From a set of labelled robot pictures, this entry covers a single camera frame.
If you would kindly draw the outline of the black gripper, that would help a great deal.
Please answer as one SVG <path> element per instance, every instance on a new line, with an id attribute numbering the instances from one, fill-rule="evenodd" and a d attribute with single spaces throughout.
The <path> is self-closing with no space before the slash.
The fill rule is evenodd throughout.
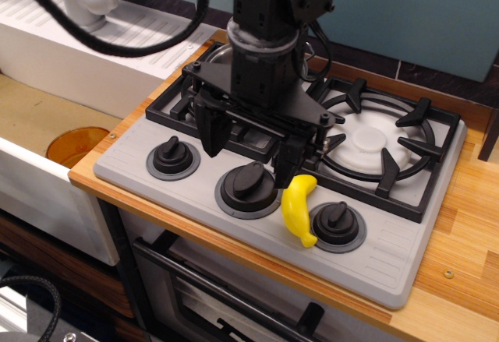
<path id="1" fill-rule="evenodd" d="M 230 63 L 192 62 L 182 70 L 196 92 L 193 107 L 203 150 L 210 157 L 221 152 L 233 119 L 256 126 L 281 141 L 274 185 L 286 189 L 313 155 L 325 151 L 335 122 L 302 87 L 306 35 L 265 41 L 229 34 L 228 39 Z"/>

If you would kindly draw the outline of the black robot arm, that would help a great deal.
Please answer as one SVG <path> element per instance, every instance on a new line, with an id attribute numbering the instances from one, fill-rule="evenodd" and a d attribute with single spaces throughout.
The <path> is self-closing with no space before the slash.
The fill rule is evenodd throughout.
<path id="1" fill-rule="evenodd" d="M 193 83 L 198 136 L 209 156 L 225 147 L 233 121 L 255 126 L 280 140 L 274 173 L 284 189 L 321 151 L 334 119 L 303 89 L 305 47 L 333 9 L 334 0 L 233 0 L 231 62 L 194 62 L 182 71 Z"/>

